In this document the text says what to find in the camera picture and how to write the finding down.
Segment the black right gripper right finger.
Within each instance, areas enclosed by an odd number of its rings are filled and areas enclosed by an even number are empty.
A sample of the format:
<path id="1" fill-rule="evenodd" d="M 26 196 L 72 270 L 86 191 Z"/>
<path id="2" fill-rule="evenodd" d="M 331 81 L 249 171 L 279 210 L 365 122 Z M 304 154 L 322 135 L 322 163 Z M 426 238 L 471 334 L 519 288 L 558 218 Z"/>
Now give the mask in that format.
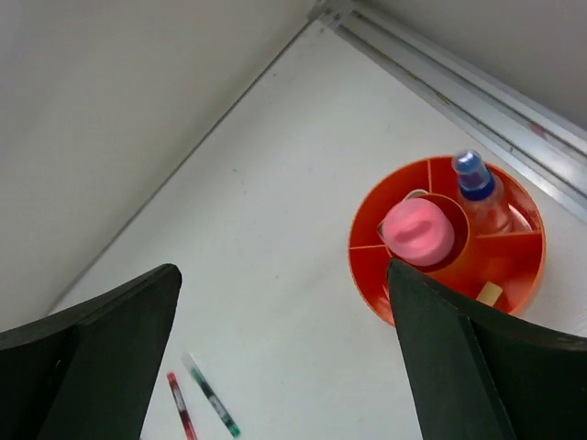
<path id="1" fill-rule="evenodd" d="M 502 313 L 398 259 L 387 280 L 425 439 L 585 438 L 585 338 Z"/>

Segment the blue spray bottle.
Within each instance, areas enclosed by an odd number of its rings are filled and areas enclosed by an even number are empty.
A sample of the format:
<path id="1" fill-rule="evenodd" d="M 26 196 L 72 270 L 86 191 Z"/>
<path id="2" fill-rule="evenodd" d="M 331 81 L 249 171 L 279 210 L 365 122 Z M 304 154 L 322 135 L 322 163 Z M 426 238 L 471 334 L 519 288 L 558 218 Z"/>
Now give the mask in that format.
<path id="1" fill-rule="evenodd" d="M 481 235 L 530 231 L 527 220 L 510 204 L 502 180 L 473 149 L 453 156 L 459 203 Z"/>

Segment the yellow eraser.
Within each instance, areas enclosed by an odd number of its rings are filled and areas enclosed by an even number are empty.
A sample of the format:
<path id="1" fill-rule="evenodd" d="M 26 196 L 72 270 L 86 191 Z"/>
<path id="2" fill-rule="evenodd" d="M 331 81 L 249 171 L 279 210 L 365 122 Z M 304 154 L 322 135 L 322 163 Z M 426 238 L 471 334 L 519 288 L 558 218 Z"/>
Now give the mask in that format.
<path id="1" fill-rule="evenodd" d="M 499 285 L 491 281 L 487 281 L 477 295 L 476 301 L 487 306 L 494 307 L 497 301 L 500 299 L 502 293 L 503 289 Z"/>

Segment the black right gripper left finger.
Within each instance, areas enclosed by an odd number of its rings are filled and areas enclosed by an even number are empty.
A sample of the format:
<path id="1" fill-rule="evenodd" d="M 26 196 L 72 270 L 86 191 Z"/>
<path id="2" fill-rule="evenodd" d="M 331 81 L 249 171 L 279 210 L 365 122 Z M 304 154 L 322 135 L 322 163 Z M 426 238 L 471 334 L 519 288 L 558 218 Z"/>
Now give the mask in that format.
<path id="1" fill-rule="evenodd" d="M 138 439 L 181 286 L 164 264 L 2 332 L 2 438 Z"/>

